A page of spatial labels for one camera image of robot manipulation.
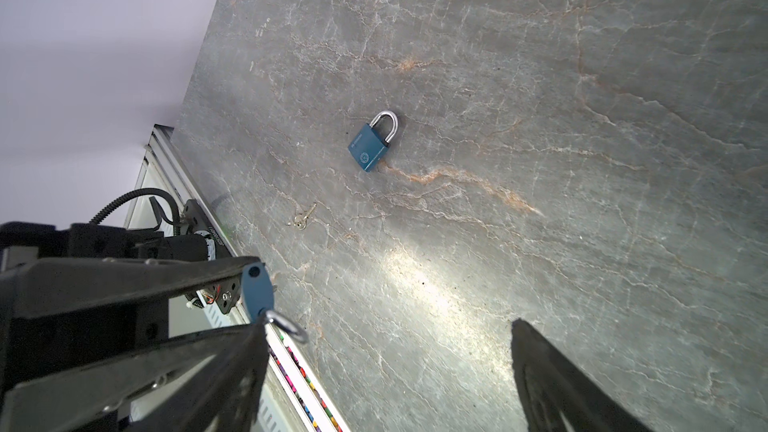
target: blue plastic part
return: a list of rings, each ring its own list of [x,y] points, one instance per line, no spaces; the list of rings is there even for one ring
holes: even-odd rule
[[[254,262],[245,266],[243,276],[240,278],[240,295],[243,296],[243,303],[252,322],[262,312],[274,309],[275,294],[272,290],[272,281],[266,273],[266,265],[263,262]]]
[[[389,150],[389,146],[379,137],[376,130],[371,129],[370,125],[365,124],[347,149],[350,150],[352,157],[357,160],[358,165],[366,172],[370,172],[379,159]]]

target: key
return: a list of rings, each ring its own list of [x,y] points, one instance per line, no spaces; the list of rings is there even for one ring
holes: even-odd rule
[[[315,211],[315,207],[317,207],[317,202],[312,204],[312,207],[310,207],[310,210],[306,211],[306,214],[302,216],[296,216],[294,220],[296,220],[296,226],[299,228],[299,230],[304,230],[306,228],[306,220],[310,217],[310,214]]]

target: black cable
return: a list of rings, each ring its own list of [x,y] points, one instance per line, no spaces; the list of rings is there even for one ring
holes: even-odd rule
[[[179,226],[179,227],[184,226],[186,224],[186,222],[179,221],[179,222],[174,223],[174,221],[170,220],[168,218],[168,216],[165,215],[165,210],[160,206],[160,203],[158,202],[158,200],[155,197],[149,197],[149,204],[152,205],[152,212],[154,212],[155,218],[159,221],[158,222],[158,227],[160,226],[162,221],[166,221],[167,223],[171,224],[172,226]]]
[[[203,308],[203,303],[197,298],[195,294],[184,294],[184,297],[188,302],[191,302],[193,306],[197,308]]]
[[[132,200],[136,197],[141,196],[160,196],[165,199],[166,202],[168,202],[168,205],[170,206],[170,216],[172,217],[174,221],[174,235],[181,234],[181,227],[177,226],[176,224],[180,223],[180,215],[179,215],[179,207],[172,197],[171,194],[163,190],[162,188],[137,188],[136,190],[131,190],[127,194],[123,194],[120,197],[117,197],[115,200],[109,203],[106,207],[102,208],[101,211],[96,214],[90,221],[91,224],[97,225],[101,224],[101,222],[109,216],[112,212],[114,212],[118,207],[122,206],[129,200]]]

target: blue padlock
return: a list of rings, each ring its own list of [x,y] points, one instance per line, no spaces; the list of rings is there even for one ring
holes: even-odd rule
[[[240,276],[240,294],[251,322],[274,324],[301,344],[309,341],[310,336],[302,326],[273,310],[275,294],[263,262],[254,262],[243,268]]]
[[[376,127],[376,124],[384,116],[392,119],[392,131],[389,133],[386,139],[382,140],[376,130],[373,129],[373,127]],[[384,110],[379,112],[376,117],[371,120],[370,124],[365,124],[362,127],[360,133],[358,133],[355,139],[352,140],[352,143],[349,147],[347,147],[347,149],[350,150],[350,154],[352,154],[352,157],[357,160],[357,163],[360,164],[360,167],[362,167],[362,169],[366,172],[370,172],[371,169],[379,161],[379,159],[384,157],[386,151],[389,150],[389,142],[392,140],[396,133],[397,116],[390,110]]]

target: padlock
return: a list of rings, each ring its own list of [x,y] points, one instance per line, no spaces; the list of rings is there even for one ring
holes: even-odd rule
[[[392,131],[389,133],[386,139],[382,140],[378,132],[376,132],[373,127],[376,127],[376,124],[384,116],[392,119]],[[350,154],[352,154],[352,157],[357,160],[357,163],[360,164],[360,167],[362,167],[362,169],[366,172],[370,172],[370,170],[376,165],[379,159],[382,158],[384,154],[386,154],[386,151],[389,149],[389,143],[396,133],[397,116],[392,111],[384,110],[379,112],[376,117],[371,120],[370,124],[365,124],[362,127],[360,133],[358,133],[357,137],[352,140],[352,143],[349,147],[347,147],[347,149],[350,150]]]

